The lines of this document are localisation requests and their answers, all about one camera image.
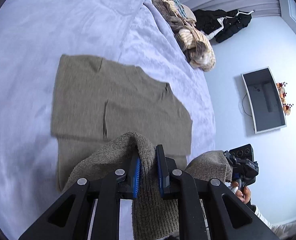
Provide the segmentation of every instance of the brown knit sweater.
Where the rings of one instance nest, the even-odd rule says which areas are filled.
[[[109,141],[136,131],[184,169],[192,121],[169,83],[140,67],[102,57],[62,55],[56,77],[51,132],[59,143],[58,186],[72,169]]]
[[[109,142],[98,152],[81,161],[72,171],[65,190],[79,178],[95,180],[118,168],[138,151],[141,159],[138,197],[132,202],[132,226],[135,240],[155,240],[179,229],[176,200],[160,197],[155,147],[144,136],[128,132]],[[232,169],[223,151],[206,152],[195,158],[187,172],[199,179],[219,178],[231,181]]]

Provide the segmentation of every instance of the tv screen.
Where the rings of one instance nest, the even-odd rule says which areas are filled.
[[[241,74],[246,85],[255,133],[286,126],[286,119],[270,69]]]

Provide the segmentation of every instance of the bed comforter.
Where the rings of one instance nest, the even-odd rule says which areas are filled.
[[[192,124],[188,162],[214,149],[215,120],[202,70],[193,70],[151,0],[6,0],[0,9],[0,228],[19,236],[60,196],[50,135],[62,54],[138,65],[169,82]],[[132,239],[122,201],[120,239]]]

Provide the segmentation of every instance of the camera lens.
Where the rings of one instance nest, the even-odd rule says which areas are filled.
[[[243,153],[244,153],[244,152],[243,152],[242,150],[238,150],[238,151],[237,151],[237,157],[241,157],[241,156],[243,155]]]

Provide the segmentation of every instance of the black jacket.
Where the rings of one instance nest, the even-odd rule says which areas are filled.
[[[248,26],[251,15],[238,14],[238,10],[225,12],[224,10],[216,11],[203,11],[196,10],[193,12],[196,17],[196,28],[205,32],[207,35],[221,27],[218,18],[233,17],[224,19],[224,29],[221,30],[216,36],[215,40],[220,43],[230,38],[232,35],[240,31],[242,28]]]
[[[225,41],[241,29],[247,27],[250,21],[251,14],[239,14],[234,18],[224,19],[224,29],[218,32],[218,34],[215,36],[215,40],[218,43]]]

